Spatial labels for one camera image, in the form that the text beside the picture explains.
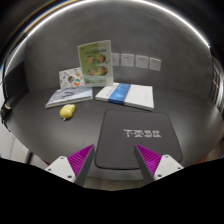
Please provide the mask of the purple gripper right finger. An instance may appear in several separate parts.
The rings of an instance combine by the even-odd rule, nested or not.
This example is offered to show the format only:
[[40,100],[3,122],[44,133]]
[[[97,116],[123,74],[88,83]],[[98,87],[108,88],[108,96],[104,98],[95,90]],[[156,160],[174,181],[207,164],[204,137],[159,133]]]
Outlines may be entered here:
[[134,155],[145,184],[150,184],[183,169],[183,166],[170,155],[159,155],[138,144],[134,146]]

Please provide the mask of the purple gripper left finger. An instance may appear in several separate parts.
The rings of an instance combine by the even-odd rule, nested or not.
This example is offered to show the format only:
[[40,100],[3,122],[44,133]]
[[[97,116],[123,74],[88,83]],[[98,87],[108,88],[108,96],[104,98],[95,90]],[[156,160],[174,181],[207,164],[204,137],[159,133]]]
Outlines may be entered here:
[[83,186],[94,156],[94,145],[90,145],[68,157],[58,157],[46,168],[46,171],[78,186]]

